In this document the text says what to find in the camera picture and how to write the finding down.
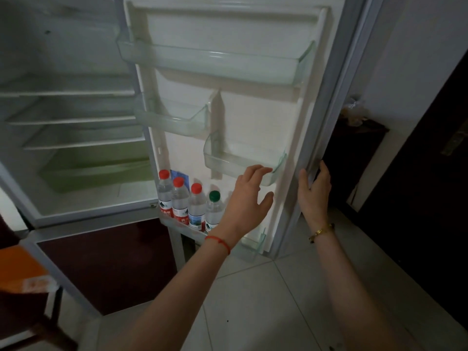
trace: person's left arm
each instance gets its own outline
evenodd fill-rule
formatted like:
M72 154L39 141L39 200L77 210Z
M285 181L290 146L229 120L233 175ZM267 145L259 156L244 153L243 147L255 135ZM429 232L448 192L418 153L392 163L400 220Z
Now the person's left arm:
M261 223L273 204L273 192L258 205L258 191L263 175L271 171L269 167L254 165L237 178L223 218L210 235L233 248ZM223 244L207 239L131 330L109 350L180 350L226 257Z

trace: bracelet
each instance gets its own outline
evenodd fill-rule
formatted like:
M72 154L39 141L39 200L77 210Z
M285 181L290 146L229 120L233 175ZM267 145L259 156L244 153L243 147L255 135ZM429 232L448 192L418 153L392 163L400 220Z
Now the bracelet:
M205 238L206 239L214 239L218 242L218 244L222 244L225 246L225 248L227 249L227 255L229 256L231 254L231 248L229 247L228 244L226 244L226 242L224 240L222 240L221 238L218 238L217 236L214 236L214 235L209 235Z
M315 240L315 238L317 236L319 236L320 234L323 234L323 233L326 233L330 230L334 230L335 229L335 224L328 224L326 226L324 226L322 229L319 229L317 230L310 238L309 238L309 241L311 244L313 244L313 241Z

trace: red bottle cap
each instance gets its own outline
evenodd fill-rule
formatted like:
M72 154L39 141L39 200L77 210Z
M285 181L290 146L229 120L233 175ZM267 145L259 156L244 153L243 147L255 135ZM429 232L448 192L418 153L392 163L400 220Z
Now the red bottle cap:
M169 178L169 171L168 170L161 170L159 171L159 178L161 180L166 180Z
M192 185L192 193L197 195L201 192L202 192L202 185L200 183L194 183Z
M174 178L172 183L174 184L174 187L182 187L184 185L184 178L176 177Z

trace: bottle cap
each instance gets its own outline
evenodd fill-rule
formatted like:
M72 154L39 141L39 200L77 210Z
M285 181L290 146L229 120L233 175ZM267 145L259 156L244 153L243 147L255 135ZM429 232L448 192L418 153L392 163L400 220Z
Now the bottle cap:
M217 202L221 198L221 194L219 191L211 191L210 192L210 201Z
M192 193L197 195L200 192L202 192L202 185L200 183L194 183L192 185Z
M174 184L174 187L182 187L184 185L184 178L176 177L174 178L172 183Z
M169 178L169 171L168 170L161 170L159 171L159 178L161 180L166 180Z

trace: hand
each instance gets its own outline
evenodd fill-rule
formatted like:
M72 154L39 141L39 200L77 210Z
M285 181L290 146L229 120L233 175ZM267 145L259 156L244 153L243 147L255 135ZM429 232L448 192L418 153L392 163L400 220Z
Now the hand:
M309 189L307 172L299 172L297 200L313 233L328 225L328 195L330 194L330 172L325 163L320 161L320 173Z
M253 165L245 169L237 178L231 199L227 204L219 225L212 230L212 235L224 239L233 248L249 231L256 228L273 204L273 192L268 192L258 205L260 182L271 167Z

